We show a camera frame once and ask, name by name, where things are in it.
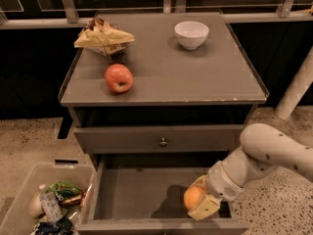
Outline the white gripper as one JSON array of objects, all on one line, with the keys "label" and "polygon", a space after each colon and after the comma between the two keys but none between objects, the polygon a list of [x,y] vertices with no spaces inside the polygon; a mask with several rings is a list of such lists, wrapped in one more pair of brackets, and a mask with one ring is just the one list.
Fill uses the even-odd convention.
[{"label": "white gripper", "polygon": [[244,192],[244,189],[226,173],[221,161],[213,165],[206,176],[202,175],[196,179],[192,187],[199,187],[210,193],[201,194],[188,211],[188,216],[194,220],[202,220],[218,212],[221,207],[221,198],[234,201]]}]

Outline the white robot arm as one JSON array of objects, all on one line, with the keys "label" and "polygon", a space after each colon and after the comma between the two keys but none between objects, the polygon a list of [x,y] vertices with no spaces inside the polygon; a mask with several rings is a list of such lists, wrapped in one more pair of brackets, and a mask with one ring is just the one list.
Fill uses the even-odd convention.
[{"label": "white robot arm", "polygon": [[222,201],[236,200],[248,182],[265,177],[278,166],[313,181],[313,149],[270,125],[248,125],[240,135],[240,146],[185,192],[188,216],[202,220],[213,215]]}]

